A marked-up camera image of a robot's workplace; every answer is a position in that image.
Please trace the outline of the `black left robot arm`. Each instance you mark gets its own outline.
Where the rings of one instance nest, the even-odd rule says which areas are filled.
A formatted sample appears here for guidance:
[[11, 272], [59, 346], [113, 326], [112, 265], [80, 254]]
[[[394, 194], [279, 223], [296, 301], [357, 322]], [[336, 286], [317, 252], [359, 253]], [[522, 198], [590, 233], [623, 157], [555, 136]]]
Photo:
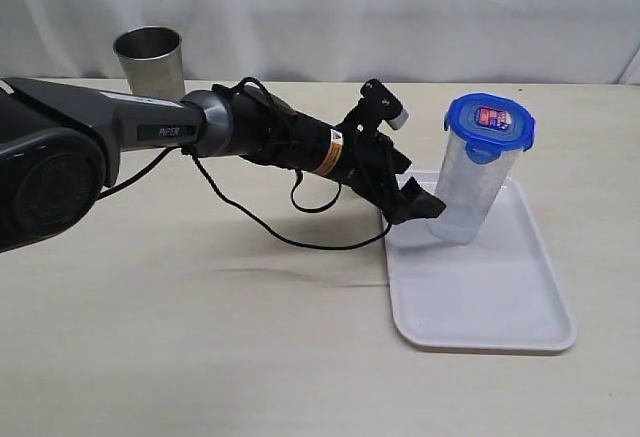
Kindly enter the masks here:
[[311, 173], [351, 189], [392, 226], [434, 219], [444, 202], [414, 178], [398, 183], [410, 159], [379, 129], [399, 128], [406, 117], [374, 79], [332, 125], [290, 107], [254, 78], [178, 101], [10, 78], [1, 91], [1, 248], [65, 232], [98, 200], [121, 190], [123, 153], [152, 148], [178, 150], [195, 163], [238, 156]]

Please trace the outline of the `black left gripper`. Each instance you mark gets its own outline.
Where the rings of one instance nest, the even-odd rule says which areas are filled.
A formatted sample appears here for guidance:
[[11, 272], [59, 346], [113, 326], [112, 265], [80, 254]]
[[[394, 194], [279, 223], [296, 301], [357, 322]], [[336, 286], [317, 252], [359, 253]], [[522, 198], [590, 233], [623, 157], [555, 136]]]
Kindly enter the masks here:
[[357, 104], [337, 126], [345, 137], [348, 161], [354, 166], [347, 179], [349, 186], [393, 225], [435, 219], [446, 209], [446, 204], [414, 177], [401, 189], [398, 187], [396, 176], [407, 171], [411, 160], [395, 149], [392, 139], [380, 132], [379, 126], [402, 108], [403, 104], [380, 80], [370, 79], [360, 88]]

